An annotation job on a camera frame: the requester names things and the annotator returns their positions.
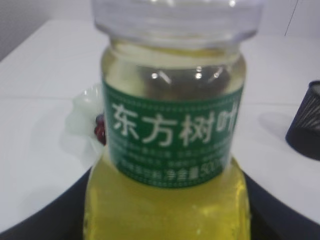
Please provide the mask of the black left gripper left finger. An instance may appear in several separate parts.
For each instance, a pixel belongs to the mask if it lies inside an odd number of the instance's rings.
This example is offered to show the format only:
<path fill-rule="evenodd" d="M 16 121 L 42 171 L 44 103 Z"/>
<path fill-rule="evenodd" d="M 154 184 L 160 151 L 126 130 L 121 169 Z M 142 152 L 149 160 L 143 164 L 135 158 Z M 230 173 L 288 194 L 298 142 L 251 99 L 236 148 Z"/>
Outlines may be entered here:
<path fill-rule="evenodd" d="M 13 227 L 2 240 L 82 240 L 90 170 L 53 202 Z"/>

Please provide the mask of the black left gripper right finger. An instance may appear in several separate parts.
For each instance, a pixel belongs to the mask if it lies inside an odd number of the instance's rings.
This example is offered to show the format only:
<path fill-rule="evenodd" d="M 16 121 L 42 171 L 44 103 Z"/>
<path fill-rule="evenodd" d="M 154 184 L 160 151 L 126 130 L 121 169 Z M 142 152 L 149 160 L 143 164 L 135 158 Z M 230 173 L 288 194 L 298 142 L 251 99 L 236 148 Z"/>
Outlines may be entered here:
<path fill-rule="evenodd" d="M 253 240 L 318 240 L 320 225 L 291 209 L 244 174 Z"/>

